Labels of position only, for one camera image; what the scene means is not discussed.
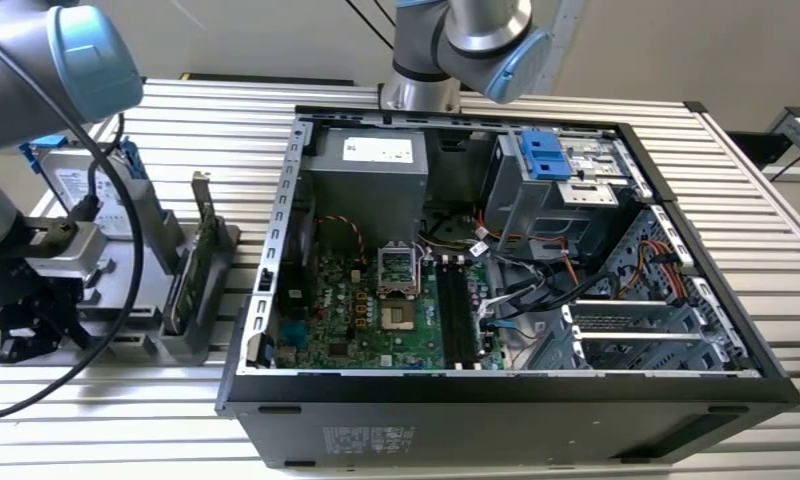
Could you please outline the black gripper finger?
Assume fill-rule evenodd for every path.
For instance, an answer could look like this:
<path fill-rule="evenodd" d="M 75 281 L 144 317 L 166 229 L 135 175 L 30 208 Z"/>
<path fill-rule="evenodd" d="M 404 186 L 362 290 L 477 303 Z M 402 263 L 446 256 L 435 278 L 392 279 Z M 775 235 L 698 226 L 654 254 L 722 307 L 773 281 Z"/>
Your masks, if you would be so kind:
<path fill-rule="evenodd" d="M 43 327 L 0 329 L 0 364 L 18 364 L 46 354 Z"/>
<path fill-rule="evenodd" d="M 79 320 L 78 302 L 67 293 L 42 293 L 36 313 L 59 341 L 68 339 L 82 350 L 92 345 L 92 336 Z"/>

